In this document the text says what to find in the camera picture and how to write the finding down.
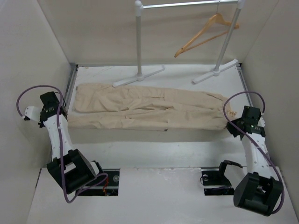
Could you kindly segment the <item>beige trousers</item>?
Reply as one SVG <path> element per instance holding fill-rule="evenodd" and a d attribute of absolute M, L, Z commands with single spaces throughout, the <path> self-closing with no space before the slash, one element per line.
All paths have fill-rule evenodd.
<path fill-rule="evenodd" d="M 227 98 L 205 91 L 91 83 L 77 87 L 72 128 L 223 130 L 234 119 Z"/>

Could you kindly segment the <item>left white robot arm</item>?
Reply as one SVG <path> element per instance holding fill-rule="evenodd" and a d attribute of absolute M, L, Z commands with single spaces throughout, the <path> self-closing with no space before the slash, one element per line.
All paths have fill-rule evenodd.
<path fill-rule="evenodd" d="M 75 149 L 68 133 L 67 112 L 53 91 L 40 96 L 43 103 L 39 126 L 48 131 L 52 146 L 52 158 L 47 170 L 66 195 L 83 192 L 88 184 L 100 186 L 107 181 L 96 161 L 89 162 Z"/>

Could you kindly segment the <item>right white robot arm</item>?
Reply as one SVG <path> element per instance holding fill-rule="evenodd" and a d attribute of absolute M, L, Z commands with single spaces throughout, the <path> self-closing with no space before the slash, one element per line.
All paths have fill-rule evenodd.
<path fill-rule="evenodd" d="M 226 128 L 240 137 L 246 167 L 229 160 L 217 170 L 203 170 L 200 182 L 206 196 L 233 196 L 234 206 L 270 216 L 283 193 L 283 184 L 275 180 L 270 162 L 265 158 L 265 130 L 258 108 L 245 106 L 242 116 L 228 122 Z"/>

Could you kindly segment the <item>wooden clothes hanger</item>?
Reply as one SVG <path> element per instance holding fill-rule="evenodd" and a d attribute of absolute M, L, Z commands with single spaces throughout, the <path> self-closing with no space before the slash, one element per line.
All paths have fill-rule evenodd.
<path fill-rule="evenodd" d="M 179 55 L 192 50 L 193 48 L 226 35 L 232 24 L 232 21 L 224 19 L 223 15 L 217 10 L 216 13 L 207 20 L 201 30 L 177 50 L 174 57 L 177 58 Z"/>

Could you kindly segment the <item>white clothes rack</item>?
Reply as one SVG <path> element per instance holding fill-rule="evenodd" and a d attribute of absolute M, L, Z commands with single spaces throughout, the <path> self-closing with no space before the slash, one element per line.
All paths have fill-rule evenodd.
<path fill-rule="evenodd" d="M 142 11 L 145 9 L 155 9 L 155 8 L 167 8 L 167 7 L 186 7 L 186 6 L 203 6 L 203 5 L 220 5 L 220 4 L 236 4 L 236 10 L 234 13 L 234 16 L 232 18 L 231 22 L 228 22 L 224 20 L 223 16 L 220 13 L 216 13 L 213 15 L 207 23 L 204 25 L 204 27 L 192 38 L 187 42 L 181 49 L 179 49 L 175 57 L 181 55 L 184 52 L 187 52 L 197 46 L 200 46 L 206 42 L 209 42 L 217 37 L 220 37 L 222 35 L 226 35 L 224 44 L 221 48 L 219 57 L 217 59 L 215 67 L 208 73 L 201 75 L 198 78 L 195 78 L 192 80 L 193 84 L 199 84 L 211 77 L 216 77 L 220 75 L 222 72 L 234 67 L 237 63 L 238 60 L 234 59 L 224 65 L 221 64 L 225 52 L 227 50 L 229 41 L 231 39 L 231 36 L 233 34 L 233 31 L 237 28 L 239 28 L 239 25 L 237 24 L 237 20 L 239 18 L 239 15 L 241 13 L 241 10 L 243 9 L 245 5 L 244 0 L 203 0 L 203 1 L 194 1 L 194 2 L 180 2 L 180 3 L 168 3 L 168 4 L 156 4 L 156 5 L 143 5 L 141 1 L 136 0 L 135 1 L 135 24 L 136 24 L 136 58 L 137 58 L 137 73 L 129 78 L 125 78 L 123 80 L 117 81 L 113 83 L 113 87 L 118 87 L 118 86 L 124 86 L 128 85 L 134 82 L 141 82 L 145 78 L 150 77 L 152 75 L 155 75 L 159 72 L 162 72 L 165 70 L 165 67 L 163 66 L 162 69 L 149 73 L 149 74 L 143 74 L 142 73 L 142 34 L 141 34 L 141 15 Z M 201 35 L 203 35 L 206 31 L 211 28 L 214 24 L 221 24 L 224 26 L 228 26 L 229 30 L 221 33 L 220 35 L 211 37 L 199 44 L 196 44 L 192 46 L 193 44 Z"/>

